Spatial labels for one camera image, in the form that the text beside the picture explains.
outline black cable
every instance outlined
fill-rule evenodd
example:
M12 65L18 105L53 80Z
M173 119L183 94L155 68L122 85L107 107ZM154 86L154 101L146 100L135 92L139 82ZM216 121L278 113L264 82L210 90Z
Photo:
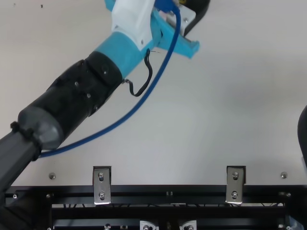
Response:
M139 97L142 95L142 93L145 91L145 89L148 87L149 83L150 83L150 80L152 79L152 76L153 76L153 68L152 66L150 65L150 62L149 62L149 54L150 54L150 49L148 49L146 51L146 56L144 58L144 62L145 62L145 65L147 66L148 68L148 71L149 71L149 74L148 74L148 78L147 78L147 81L145 82L145 84L140 88L140 90L134 94L134 91L133 91L133 83L132 81L128 80L128 79L125 79L123 82L127 82L129 83L129 90L130 90L130 93L131 95L135 96L135 97Z

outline white surface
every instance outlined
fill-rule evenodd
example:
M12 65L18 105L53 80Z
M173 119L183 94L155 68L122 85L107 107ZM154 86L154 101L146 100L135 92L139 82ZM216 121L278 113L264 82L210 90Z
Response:
M139 50L152 41L151 12L155 0L117 0L112 10L112 31L128 36Z
M102 0L14 2L0 3L1 136L111 28ZM306 8L306 0L213 0L188 35L200 40L200 52L192 60L174 55L129 121L80 148L32 162L14 185L92 184L98 165L112 166L112 184L226 184L227 165L245 165L247 184L306 184L296 134L307 104ZM157 51L150 56L154 74L166 54ZM129 79L137 89L147 74L142 63ZM118 120L137 101L120 85L64 145Z

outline screw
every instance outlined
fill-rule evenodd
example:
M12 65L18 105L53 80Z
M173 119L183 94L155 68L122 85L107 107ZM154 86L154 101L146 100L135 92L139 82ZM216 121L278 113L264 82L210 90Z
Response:
M98 176L99 176L99 180L100 181L104 181L104 174L103 174L103 172L98 173Z
M54 180L56 178L56 175L54 172L49 173L49 179Z
M238 177L239 177L239 173L238 173L238 172L234 172L234 173L232 174L232 177L233 177L234 180L236 181L236 180L238 179Z
M238 197L238 193L236 191L233 191L231 193L231 197L235 200Z
M282 172L280 174L281 178L286 179L288 177L288 173L287 172Z
M101 191L101 192L99 193L99 197L100 197L101 200L104 200L104 199L105 199L105 192L104 192L104 191Z

